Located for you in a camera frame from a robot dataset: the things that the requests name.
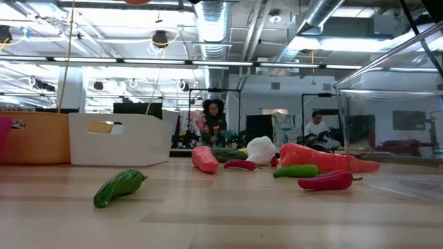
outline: man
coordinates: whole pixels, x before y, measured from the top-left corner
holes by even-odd
[[[320,133],[327,131],[326,124],[322,121],[322,117],[320,111],[314,111],[312,113],[312,121],[305,127],[305,136],[309,134],[318,136]]]

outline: ventilation pipe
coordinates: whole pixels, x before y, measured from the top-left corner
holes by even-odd
[[[198,15],[197,27],[199,41],[222,43],[228,39],[228,21],[230,6],[221,1],[202,1],[195,5]],[[226,61],[228,47],[224,45],[201,45],[201,54],[205,60]],[[228,88],[227,71],[206,69],[206,88]]]
[[[283,49],[283,51],[276,57],[274,62],[279,63],[290,63],[292,60],[296,57],[298,54],[297,49],[292,49],[290,47],[291,42],[293,39],[300,35],[301,33],[307,32],[308,30],[311,30],[313,28],[317,28],[317,35],[320,35],[323,31],[323,24],[332,16],[332,14],[335,12],[335,10],[340,7],[340,5],[345,0],[312,0],[309,4],[309,9],[302,13],[301,15],[305,18],[302,21],[297,21],[294,18],[293,23],[295,23],[294,30],[288,30],[288,34],[291,33],[291,31],[295,31],[295,33],[292,32],[292,36],[288,37],[288,45]]]

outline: white plastic bin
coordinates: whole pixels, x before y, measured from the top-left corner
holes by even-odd
[[[121,122],[123,131],[91,133],[91,122]],[[70,113],[71,163],[140,167],[168,160],[172,126],[154,116],[141,114]]]

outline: wooden floor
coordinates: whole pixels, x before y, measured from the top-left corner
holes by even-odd
[[[369,187],[306,192],[271,168],[190,160],[143,168],[135,194],[95,209],[100,186],[122,169],[0,167],[1,249],[443,248],[443,206]]]

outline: ceiling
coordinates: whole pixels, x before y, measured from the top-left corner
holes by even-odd
[[[14,46],[5,46],[0,55],[34,55],[34,56],[66,56],[68,53],[69,14],[71,3],[64,1],[3,1],[0,3],[0,25],[11,27],[12,42],[17,42],[24,36],[26,28],[27,38]],[[76,8],[74,15],[72,43],[72,57],[124,57],[124,58],[165,58],[165,59],[202,59],[197,30],[197,17],[192,12],[175,12],[162,10],[137,10],[127,4],[120,4],[120,8],[97,8],[100,3],[94,3],[94,8]],[[192,5],[184,2],[187,8]],[[242,54],[248,32],[248,16],[253,10],[255,0],[233,1],[230,7],[230,36],[231,44],[228,60],[239,60]],[[422,8],[420,0],[408,1],[411,9]],[[271,23],[266,18],[264,29],[260,35],[261,43],[253,53],[253,59],[273,58],[278,55],[287,42],[287,28],[291,17],[306,11],[309,0],[289,1],[274,0],[272,10],[278,10],[281,21]],[[384,15],[393,15],[399,9],[397,1],[346,1],[333,17],[356,17],[368,19],[374,11],[383,10]],[[396,24],[400,29],[404,25]],[[165,50],[154,50],[150,46],[150,38],[155,30],[166,30],[168,39],[174,40]],[[315,50],[315,63],[364,65],[381,53],[345,52],[334,50]],[[300,62],[311,63],[310,53],[299,53]],[[205,87],[205,69],[203,68],[125,68],[108,66],[85,67],[89,76],[89,95],[120,94],[114,90],[97,91],[93,88],[96,81],[116,81],[126,84],[125,93],[128,95],[149,96],[154,91],[158,79],[156,94],[168,96],[187,96],[177,88],[181,80],[194,86]],[[235,68],[230,68],[232,75],[237,74]],[[351,71],[321,70],[317,74],[322,80],[333,83],[338,77],[343,77]],[[57,87],[60,69],[58,66],[28,65],[28,64],[0,64],[0,86],[5,93],[35,93],[45,92],[30,85],[30,77],[34,77]],[[311,70],[300,70],[297,77],[269,77],[268,75],[252,75],[245,84],[243,91],[247,93],[278,94],[271,92],[268,87],[260,88],[270,82],[280,81],[282,87],[285,82],[298,82],[297,86],[282,91],[283,94],[299,92],[322,91],[321,85],[310,84]],[[229,77],[230,87],[236,86],[238,77]],[[54,105],[55,98],[49,97],[17,97],[21,101],[30,100],[31,104],[41,106]],[[119,102],[119,98],[100,98],[87,100],[89,106],[106,106]],[[178,105],[187,105],[187,101],[179,100]]]

